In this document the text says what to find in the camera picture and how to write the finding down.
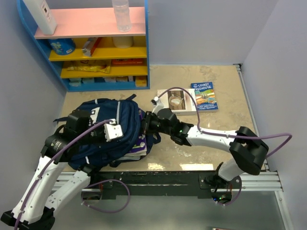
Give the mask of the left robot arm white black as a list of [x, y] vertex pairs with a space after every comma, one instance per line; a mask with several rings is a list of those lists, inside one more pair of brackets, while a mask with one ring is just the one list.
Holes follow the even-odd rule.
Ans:
[[86, 163], [58, 191], [51, 192], [59, 175], [79, 150], [81, 140], [90, 140], [91, 132], [111, 123], [111, 120], [104, 120], [89, 126], [89, 121], [90, 116], [85, 111], [76, 111], [68, 116], [67, 123], [62, 126], [63, 133], [56, 131], [46, 139], [26, 192], [13, 210], [2, 214], [1, 222], [16, 230], [50, 230], [56, 214], [79, 191], [99, 184], [96, 168]]

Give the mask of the navy blue student backpack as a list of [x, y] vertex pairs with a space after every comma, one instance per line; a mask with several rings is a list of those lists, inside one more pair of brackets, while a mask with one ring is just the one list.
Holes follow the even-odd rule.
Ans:
[[145, 134], [141, 121], [145, 112], [133, 100], [135, 94], [122, 100], [95, 99], [83, 102], [45, 141], [47, 155], [53, 157], [81, 133], [90, 130], [75, 144], [57, 157], [73, 169], [89, 164], [97, 169], [113, 168], [121, 163], [139, 161], [150, 153], [153, 145], [161, 141], [158, 133]]

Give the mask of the purple paperback book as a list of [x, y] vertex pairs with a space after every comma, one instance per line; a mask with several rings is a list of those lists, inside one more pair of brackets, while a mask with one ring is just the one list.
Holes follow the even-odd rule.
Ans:
[[132, 149], [125, 154], [125, 157], [145, 156], [147, 152], [147, 142], [145, 135], [139, 135]]

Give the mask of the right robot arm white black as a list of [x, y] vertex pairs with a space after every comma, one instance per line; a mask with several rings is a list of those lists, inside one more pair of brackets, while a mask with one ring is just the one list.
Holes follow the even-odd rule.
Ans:
[[214, 188], [225, 188], [243, 173], [259, 175], [269, 150], [269, 147], [245, 126], [230, 131], [200, 128], [181, 122], [167, 108], [156, 114], [146, 112], [141, 121], [141, 131], [147, 135], [169, 135], [178, 145], [205, 146], [230, 153], [232, 158], [220, 163], [214, 173], [204, 179], [206, 184]]

